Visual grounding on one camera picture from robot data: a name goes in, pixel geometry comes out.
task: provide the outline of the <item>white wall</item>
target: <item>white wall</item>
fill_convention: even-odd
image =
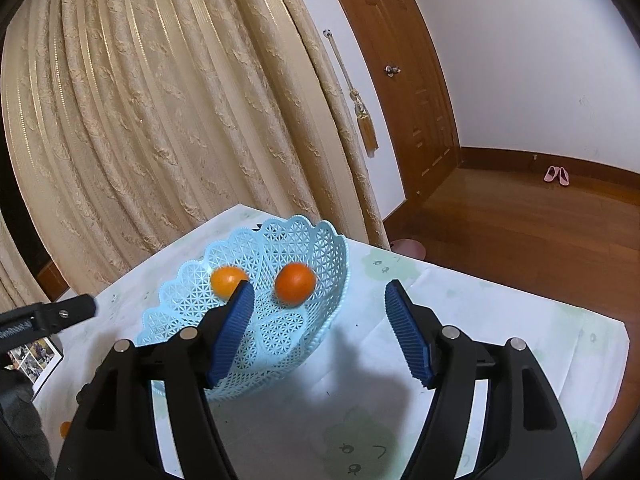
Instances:
[[[386,218],[386,216],[404,201],[404,190],[402,190],[398,163],[396,162],[396,156],[391,146],[391,139],[386,129],[385,118],[382,115],[380,102],[378,101],[376,90],[371,81],[369,70],[362,57],[358,42],[347,21],[347,17],[340,6],[340,2],[338,0],[304,0],[304,2],[309,9],[311,18],[314,20],[320,35],[322,36],[322,31],[326,28],[331,29],[331,32],[334,34],[335,42],[340,49],[342,60],[347,67],[351,81],[360,91],[360,95],[364,99],[373,119],[380,148],[376,150],[373,158],[368,158],[365,154],[364,146],[361,147],[362,153],[366,158],[367,168],[369,170],[373,191],[378,201],[378,207],[380,208],[380,214],[383,218]],[[340,66],[335,59],[328,40],[324,36],[322,36],[322,39],[334,64],[334,69],[342,85],[342,91],[350,105],[355,124],[355,113],[351,105],[352,101],[349,98],[347,83],[342,76]]]
[[[640,48],[611,0],[417,0],[463,146],[640,173]]]

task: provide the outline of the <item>pink stool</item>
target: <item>pink stool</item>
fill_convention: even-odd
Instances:
[[[414,260],[424,260],[427,255],[427,249],[425,249],[424,245],[418,240],[402,238],[401,240],[391,242],[390,245],[392,252],[402,254],[402,256],[408,256]]]

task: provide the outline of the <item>photo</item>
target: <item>photo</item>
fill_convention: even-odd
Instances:
[[[18,348],[14,348],[13,350],[11,350],[11,354],[19,363],[21,363],[22,360],[27,357],[27,352],[28,350],[26,346],[18,346]]]
[[[14,348],[8,354],[13,368],[20,370],[33,383],[34,397],[62,361],[62,354],[48,337]]]
[[[15,357],[13,356],[13,354],[11,354],[11,352],[9,352],[8,355],[11,358],[11,365],[10,366],[6,366],[5,368],[7,368],[8,370],[19,370],[20,369],[20,363],[15,359]]]
[[[38,377],[42,373],[42,367],[38,364],[35,357],[27,355],[24,361],[20,364],[20,370],[29,378],[32,383],[38,380]]]
[[[27,345],[31,355],[35,357],[36,361],[43,367],[47,365],[56,356],[56,353],[50,346],[50,343],[46,339],[39,339]]]

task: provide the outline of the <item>wooden door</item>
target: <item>wooden door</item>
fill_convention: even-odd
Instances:
[[[421,202],[457,166],[449,93],[415,0],[340,0],[376,87],[404,193]],[[389,77],[385,67],[401,72]]]

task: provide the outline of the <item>basket rim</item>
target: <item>basket rim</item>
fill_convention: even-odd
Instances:
[[[236,228],[229,234],[229,236],[227,238],[223,238],[221,240],[214,240],[213,242],[209,243],[205,247],[201,258],[199,258],[197,260],[196,259],[187,260],[184,263],[182,263],[180,265],[180,267],[178,268],[178,271],[176,272],[175,277],[173,279],[171,279],[171,280],[168,280],[167,282],[163,282],[160,285],[160,287],[158,287],[158,301],[159,301],[158,306],[148,307],[143,311],[143,313],[142,313],[142,330],[136,336],[135,344],[137,346],[142,346],[143,345],[140,341],[141,341],[142,337],[144,335],[146,335],[148,333],[149,329],[150,329],[150,327],[147,324],[148,323],[147,317],[151,313],[154,313],[154,312],[163,313],[164,312],[164,313],[168,314],[169,316],[172,316],[172,317],[177,318],[177,319],[184,320],[184,316],[182,316],[181,314],[176,312],[174,309],[169,307],[167,304],[162,302],[161,295],[162,295],[163,290],[166,290],[171,285],[175,285],[175,284],[177,284],[177,283],[179,283],[181,281],[181,276],[180,275],[184,272],[184,269],[187,266],[192,266],[193,264],[202,264],[203,261],[207,257],[207,253],[209,253],[213,248],[220,247],[220,246],[228,246],[235,238],[238,238],[242,234],[249,233],[252,236],[255,236],[255,235],[263,234],[264,231],[268,228],[269,225],[277,224],[277,225],[280,225],[280,226],[282,226],[282,227],[284,227],[286,229],[287,227],[289,227],[290,225],[292,225],[292,224],[294,224],[296,222],[304,223],[307,228],[309,228],[309,229],[311,229],[313,231],[317,231],[319,228],[328,229],[330,231],[330,233],[332,234],[332,238],[334,238],[334,240],[336,240],[336,241],[339,240],[339,243],[341,243],[343,245],[343,247],[344,247],[344,256],[345,256],[344,285],[342,286],[342,290],[340,292],[340,298],[338,298],[337,305],[333,309],[331,314],[329,314],[329,316],[324,321],[324,323],[322,323],[322,325],[320,327],[318,327],[318,329],[314,333],[314,336],[311,338],[311,340],[308,343],[306,343],[305,349],[304,349],[304,353],[303,353],[304,357],[302,358],[302,361],[301,361],[301,364],[302,364],[302,362],[304,362],[309,357],[309,355],[311,355],[316,350],[316,348],[318,348],[318,346],[320,345],[320,343],[324,339],[324,336],[326,335],[326,332],[329,330],[329,327],[331,326],[331,323],[334,321],[335,317],[340,312],[340,309],[341,309],[342,304],[344,303],[344,299],[346,297],[347,290],[349,288],[349,282],[350,282],[350,278],[351,278],[351,269],[350,269],[350,265],[349,265],[349,245],[347,243],[347,238],[342,234],[338,234],[337,231],[335,230],[335,227],[328,220],[321,220],[316,225],[313,225],[311,223],[311,221],[306,216],[303,216],[303,215],[293,215],[291,218],[289,218],[287,220],[276,218],[276,217],[268,218],[262,223],[262,225],[260,226],[260,228],[257,231],[255,231],[253,229],[250,229],[250,228],[247,228],[247,227]]]

